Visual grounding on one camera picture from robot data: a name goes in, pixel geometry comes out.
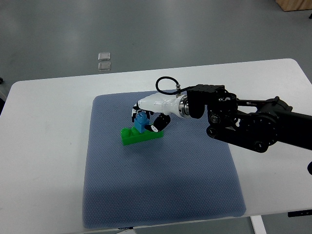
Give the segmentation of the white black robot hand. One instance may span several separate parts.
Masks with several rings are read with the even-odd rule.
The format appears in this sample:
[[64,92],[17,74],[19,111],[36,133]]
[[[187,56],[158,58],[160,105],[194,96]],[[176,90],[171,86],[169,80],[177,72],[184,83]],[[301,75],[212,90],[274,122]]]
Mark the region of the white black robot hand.
[[153,113],[159,113],[159,116],[152,124],[148,124],[144,129],[150,132],[162,131],[171,121],[170,115],[175,114],[181,118],[189,118],[188,99],[186,95],[165,95],[155,93],[140,99],[132,108],[132,121],[135,120],[138,113],[145,112],[147,118]]

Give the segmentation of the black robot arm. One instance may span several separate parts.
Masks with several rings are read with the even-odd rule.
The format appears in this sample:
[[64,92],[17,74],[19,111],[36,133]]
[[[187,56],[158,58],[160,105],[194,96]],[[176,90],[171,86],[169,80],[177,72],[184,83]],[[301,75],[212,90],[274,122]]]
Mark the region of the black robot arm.
[[176,84],[175,95],[187,93],[182,111],[199,119],[207,110],[209,137],[258,153],[283,142],[312,148],[312,117],[292,111],[279,97],[268,100],[241,100],[223,85],[189,86]]

